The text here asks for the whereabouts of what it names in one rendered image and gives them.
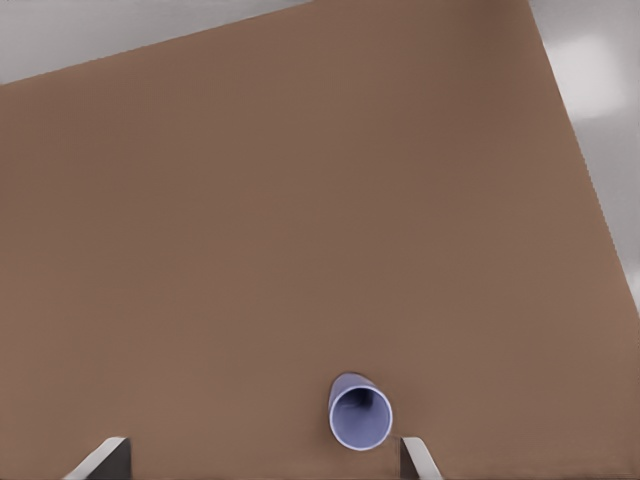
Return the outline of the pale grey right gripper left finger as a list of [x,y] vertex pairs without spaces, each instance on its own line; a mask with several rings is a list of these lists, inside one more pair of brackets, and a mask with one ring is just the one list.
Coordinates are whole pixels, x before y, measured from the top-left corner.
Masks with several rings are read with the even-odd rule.
[[132,480],[130,439],[107,438],[67,473],[63,480]]

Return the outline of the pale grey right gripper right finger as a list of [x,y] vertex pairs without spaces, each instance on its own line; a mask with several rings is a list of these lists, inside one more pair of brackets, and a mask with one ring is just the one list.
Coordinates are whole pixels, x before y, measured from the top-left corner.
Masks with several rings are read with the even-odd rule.
[[401,438],[399,464],[401,480],[443,480],[425,442],[419,437]]

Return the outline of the lavender blue cup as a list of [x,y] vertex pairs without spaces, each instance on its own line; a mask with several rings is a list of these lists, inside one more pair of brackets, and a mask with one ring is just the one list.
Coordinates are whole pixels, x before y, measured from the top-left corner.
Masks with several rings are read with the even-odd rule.
[[328,399],[328,422],[334,438],[354,451],[380,446],[393,426],[387,396],[368,378],[345,372],[333,381]]

